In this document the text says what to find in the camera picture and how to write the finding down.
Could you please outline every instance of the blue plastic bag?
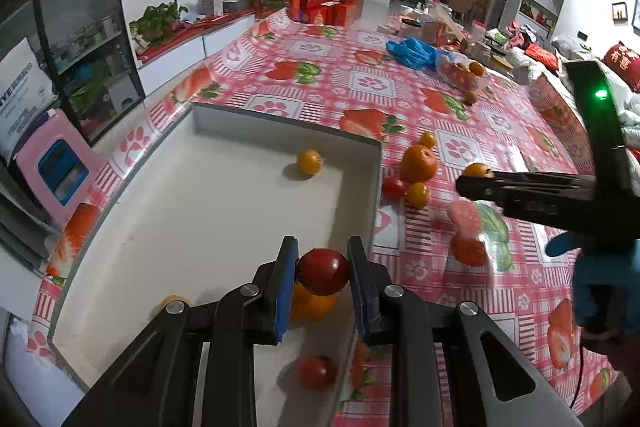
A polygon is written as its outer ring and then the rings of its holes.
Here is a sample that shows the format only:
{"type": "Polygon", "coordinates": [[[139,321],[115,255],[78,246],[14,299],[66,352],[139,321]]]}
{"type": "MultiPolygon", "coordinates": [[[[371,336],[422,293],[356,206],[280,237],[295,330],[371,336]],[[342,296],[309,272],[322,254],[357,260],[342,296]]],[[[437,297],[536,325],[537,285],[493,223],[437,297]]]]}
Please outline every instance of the blue plastic bag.
{"type": "Polygon", "coordinates": [[[412,70],[434,70],[436,67],[436,48],[413,37],[402,42],[387,41],[386,50],[400,64],[412,70]]]}

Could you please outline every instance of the pink plastic stool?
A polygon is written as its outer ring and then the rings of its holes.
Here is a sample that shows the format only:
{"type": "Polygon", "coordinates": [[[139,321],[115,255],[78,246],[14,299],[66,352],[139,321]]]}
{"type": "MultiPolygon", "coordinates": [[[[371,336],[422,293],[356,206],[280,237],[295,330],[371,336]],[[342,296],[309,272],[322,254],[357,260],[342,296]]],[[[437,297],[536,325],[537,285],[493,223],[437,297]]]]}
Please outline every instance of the pink plastic stool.
{"type": "Polygon", "coordinates": [[[44,209],[64,229],[104,161],[60,109],[49,112],[15,155],[15,162],[44,209]]]}

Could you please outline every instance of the framed picture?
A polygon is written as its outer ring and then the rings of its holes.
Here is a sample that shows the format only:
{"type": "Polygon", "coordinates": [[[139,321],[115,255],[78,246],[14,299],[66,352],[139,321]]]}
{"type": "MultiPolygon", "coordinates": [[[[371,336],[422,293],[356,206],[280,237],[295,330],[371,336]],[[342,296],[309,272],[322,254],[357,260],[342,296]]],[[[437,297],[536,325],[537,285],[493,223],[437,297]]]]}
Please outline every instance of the framed picture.
{"type": "Polygon", "coordinates": [[[626,2],[615,2],[611,5],[613,22],[626,22],[629,20],[626,14],[626,2]]]}
{"type": "Polygon", "coordinates": [[[634,10],[634,19],[631,25],[640,32],[640,0],[636,0],[636,9],[634,10]]]}

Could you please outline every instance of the metal screw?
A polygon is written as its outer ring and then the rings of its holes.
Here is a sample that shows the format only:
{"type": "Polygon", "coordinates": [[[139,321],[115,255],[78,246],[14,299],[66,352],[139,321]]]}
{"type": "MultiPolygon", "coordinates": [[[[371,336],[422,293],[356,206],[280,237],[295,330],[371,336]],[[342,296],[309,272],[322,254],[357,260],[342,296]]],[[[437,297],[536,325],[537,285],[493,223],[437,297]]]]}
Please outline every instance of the metal screw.
{"type": "Polygon", "coordinates": [[[253,283],[245,284],[240,288],[240,293],[245,297],[255,297],[260,293],[260,288],[253,283]]]}
{"type": "Polygon", "coordinates": [[[182,301],[171,301],[166,306],[167,313],[171,313],[172,315],[179,315],[184,311],[184,302],[182,301]]]}
{"type": "Polygon", "coordinates": [[[385,288],[385,293],[393,298],[402,297],[402,295],[404,295],[404,288],[398,284],[390,284],[385,288]]]}
{"type": "Polygon", "coordinates": [[[460,304],[460,311],[465,315],[473,317],[474,315],[478,315],[478,306],[473,302],[466,301],[460,304]]]}

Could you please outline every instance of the white tray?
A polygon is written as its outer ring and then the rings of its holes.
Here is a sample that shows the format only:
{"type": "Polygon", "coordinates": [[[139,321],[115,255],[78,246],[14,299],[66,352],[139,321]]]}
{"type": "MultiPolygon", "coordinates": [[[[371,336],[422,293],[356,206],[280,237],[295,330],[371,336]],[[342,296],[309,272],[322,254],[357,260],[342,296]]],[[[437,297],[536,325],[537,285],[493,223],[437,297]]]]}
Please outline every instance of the white tray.
{"type": "MultiPolygon", "coordinates": [[[[298,239],[301,256],[314,247],[344,253],[351,235],[361,235],[369,249],[381,158],[375,140],[194,104],[102,214],[56,305],[50,344],[87,389],[166,296],[184,296],[192,305],[219,300],[251,282],[260,264],[274,261],[286,235],[298,239]],[[294,165],[306,148],[325,158],[311,179],[302,179],[294,165]]],[[[353,330],[344,288],[319,323],[287,332],[277,347],[255,347],[260,427],[328,424],[340,380],[326,393],[305,391],[292,362],[300,355],[326,355],[342,378],[353,330]]]]}

